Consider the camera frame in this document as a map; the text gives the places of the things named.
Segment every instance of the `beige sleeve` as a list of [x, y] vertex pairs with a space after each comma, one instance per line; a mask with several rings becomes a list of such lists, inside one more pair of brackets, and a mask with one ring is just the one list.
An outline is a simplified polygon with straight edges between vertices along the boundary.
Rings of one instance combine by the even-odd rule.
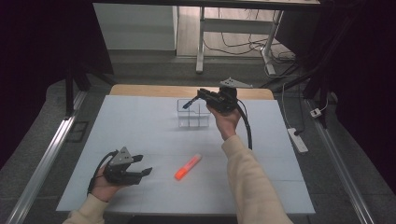
[[228, 179], [238, 223], [291, 223], [253, 151], [243, 145], [238, 135], [227, 139], [221, 147], [228, 158]]
[[89, 194], [84, 204], [77, 211], [70, 212], [64, 224], [104, 224], [103, 213], [107, 205], [108, 203], [104, 203]]

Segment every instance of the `metal stand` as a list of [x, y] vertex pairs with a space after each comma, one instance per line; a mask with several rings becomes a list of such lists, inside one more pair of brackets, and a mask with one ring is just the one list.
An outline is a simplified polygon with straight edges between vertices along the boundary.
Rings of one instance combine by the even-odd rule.
[[275, 11], [274, 12], [275, 18], [273, 20], [273, 25], [272, 25], [271, 31], [268, 35], [267, 43], [265, 44], [265, 47], [262, 49], [262, 57], [264, 58], [265, 67], [267, 69], [269, 76], [274, 76], [276, 74], [274, 66], [271, 64], [272, 59], [271, 59], [270, 51], [271, 51], [272, 43], [275, 38], [277, 26], [279, 25], [280, 18], [282, 16], [282, 12], [283, 11]]
[[[271, 38], [271, 41], [267, 42], [266, 45], [269, 46], [268, 48], [270, 49], [281, 14], [281, 13], [276, 14], [277, 22], [276, 25], [274, 25], [274, 22], [272, 21], [243, 21], [243, 20], [227, 20], [227, 19], [212, 19], [212, 18], [206, 19], [205, 8], [201, 7], [200, 10], [201, 10], [201, 19], [200, 19], [200, 31], [199, 31], [198, 53], [197, 53], [197, 64], [196, 64], [197, 74], [202, 74], [204, 72], [204, 32], [269, 35], [269, 39]], [[271, 71], [274, 71], [274, 67], [271, 64], [269, 64], [269, 66], [270, 66], [269, 69]]]

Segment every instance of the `human hand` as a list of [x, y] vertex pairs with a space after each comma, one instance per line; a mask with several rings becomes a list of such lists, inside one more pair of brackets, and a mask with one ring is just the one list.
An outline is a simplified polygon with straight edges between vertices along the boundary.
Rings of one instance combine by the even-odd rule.
[[237, 109], [227, 114], [220, 114], [210, 105], [206, 105], [206, 107], [215, 116], [216, 125], [218, 126], [221, 137], [224, 141], [229, 137], [236, 135], [236, 126], [241, 118]]
[[95, 183], [93, 184], [93, 190], [91, 194], [95, 196], [102, 202], [108, 203], [110, 199], [113, 198], [114, 194], [117, 193], [120, 189], [127, 186], [120, 186], [108, 183], [106, 178], [103, 176], [103, 171], [105, 170], [105, 165], [99, 169], [96, 174]]

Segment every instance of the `orange marker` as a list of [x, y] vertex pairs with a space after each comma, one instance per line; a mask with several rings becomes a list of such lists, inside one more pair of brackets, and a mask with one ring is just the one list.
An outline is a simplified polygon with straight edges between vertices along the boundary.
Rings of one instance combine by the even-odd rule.
[[193, 156], [191, 158], [191, 160], [189, 160], [189, 162], [187, 162], [183, 167], [181, 167], [176, 173], [175, 173], [175, 178], [177, 180], [180, 180], [181, 178], [183, 178], [184, 175], [187, 174], [187, 172], [196, 164], [198, 163], [198, 161], [200, 161], [202, 158], [201, 154], [195, 154], [195, 156]]

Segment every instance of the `white table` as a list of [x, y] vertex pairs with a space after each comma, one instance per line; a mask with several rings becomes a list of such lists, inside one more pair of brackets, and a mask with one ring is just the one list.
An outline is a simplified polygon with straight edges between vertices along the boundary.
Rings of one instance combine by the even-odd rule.
[[[152, 95], [160, 93], [160, 88], [173, 87], [151, 88], [147, 92]], [[181, 94], [198, 88], [187, 89]], [[134, 95], [142, 95], [136, 90]], [[234, 214], [227, 182], [227, 160], [220, 149], [222, 140], [215, 120], [209, 119], [209, 127], [179, 128], [177, 99], [180, 97], [108, 95], [57, 210], [79, 208], [99, 161], [109, 151], [127, 147], [132, 155], [144, 155], [143, 160], [133, 163], [128, 171], [140, 172], [149, 167], [153, 170], [139, 185], [119, 191], [107, 211], [140, 215]], [[277, 101], [244, 100], [244, 103], [253, 150], [273, 181], [286, 212], [315, 213]], [[240, 122], [237, 132], [247, 144], [245, 126], [242, 120]], [[196, 153], [203, 155], [202, 160], [182, 180], [175, 180], [177, 169]]]

